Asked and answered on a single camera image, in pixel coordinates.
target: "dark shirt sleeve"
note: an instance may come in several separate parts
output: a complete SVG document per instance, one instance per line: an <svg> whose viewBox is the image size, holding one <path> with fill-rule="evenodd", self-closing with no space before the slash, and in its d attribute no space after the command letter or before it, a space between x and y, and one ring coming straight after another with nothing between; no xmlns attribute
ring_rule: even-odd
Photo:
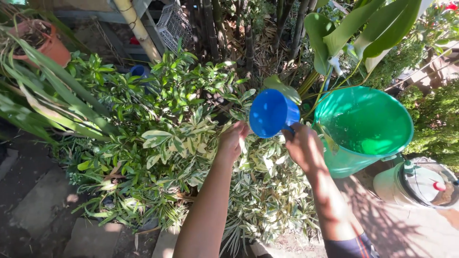
<svg viewBox="0 0 459 258"><path fill-rule="evenodd" d="M380 258L365 233L345 241L324 240L328 258Z"/></svg>

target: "terracotta pot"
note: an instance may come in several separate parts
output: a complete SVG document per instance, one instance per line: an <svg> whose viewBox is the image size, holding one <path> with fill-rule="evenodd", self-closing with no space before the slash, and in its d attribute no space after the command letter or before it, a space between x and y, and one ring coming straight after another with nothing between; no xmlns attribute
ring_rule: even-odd
<svg viewBox="0 0 459 258"><path fill-rule="evenodd" d="M17 31L16 31L16 28L13 27L9 30L9 33L21 37L24 35L26 31L30 30L30 26L29 26L30 23L36 28L39 28L40 22L48 27L51 27L51 35L50 35L50 38L48 38L45 41L45 43L41 47L39 47L37 50L43 53L45 56L54 60L60 66L66 67L68 62L71 59L70 52L64 46L64 44L62 44L62 42L57 38L56 27L54 27L54 25L52 25L51 23L45 22L42 20L38 20L38 19L30 20L28 23L21 22L17 25ZM13 58L17 60L24 60L25 62L31 64L32 66L39 68L33 61L29 59L27 55L23 55L23 56L13 55Z"/></svg>

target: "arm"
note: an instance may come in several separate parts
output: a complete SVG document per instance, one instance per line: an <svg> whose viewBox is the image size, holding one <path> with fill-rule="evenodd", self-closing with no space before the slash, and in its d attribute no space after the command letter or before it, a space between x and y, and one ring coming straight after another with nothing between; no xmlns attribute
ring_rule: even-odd
<svg viewBox="0 0 459 258"><path fill-rule="evenodd" d="M317 133L307 125L291 126L293 136L283 131L285 146L292 160L306 174L311 184L319 225L325 240L353 239L364 230L344 201L324 162L324 145Z"/></svg>
<svg viewBox="0 0 459 258"><path fill-rule="evenodd" d="M239 139L244 139L248 131L244 121L239 121L220 136L217 155L175 244L174 258L218 257L233 163L241 154Z"/></svg>

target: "white plastic crate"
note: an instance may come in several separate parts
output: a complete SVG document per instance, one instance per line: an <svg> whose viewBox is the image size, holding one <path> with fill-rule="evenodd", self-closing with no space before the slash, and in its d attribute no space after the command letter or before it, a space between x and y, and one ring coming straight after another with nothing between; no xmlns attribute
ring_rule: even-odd
<svg viewBox="0 0 459 258"><path fill-rule="evenodd" d="M175 53L178 50L179 38L182 38L182 47L191 42L190 23L176 2L163 7L157 27L166 46Z"/></svg>

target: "human hand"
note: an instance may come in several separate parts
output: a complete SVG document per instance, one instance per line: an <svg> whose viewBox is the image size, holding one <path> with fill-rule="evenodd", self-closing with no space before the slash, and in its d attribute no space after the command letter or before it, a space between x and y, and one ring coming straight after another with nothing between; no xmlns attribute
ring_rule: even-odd
<svg viewBox="0 0 459 258"><path fill-rule="evenodd" d="M288 130L282 130L282 133L285 136L285 147L291 159L306 173L312 170L326 169L324 144L317 136L316 131L300 123L294 123L290 127L295 131L295 135L292 135Z"/></svg>
<svg viewBox="0 0 459 258"><path fill-rule="evenodd" d="M229 159L232 163L234 163L241 154L239 140L245 140L248 134L249 126L244 120L233 124L220 135L217 156L219 158Z"/></svg>

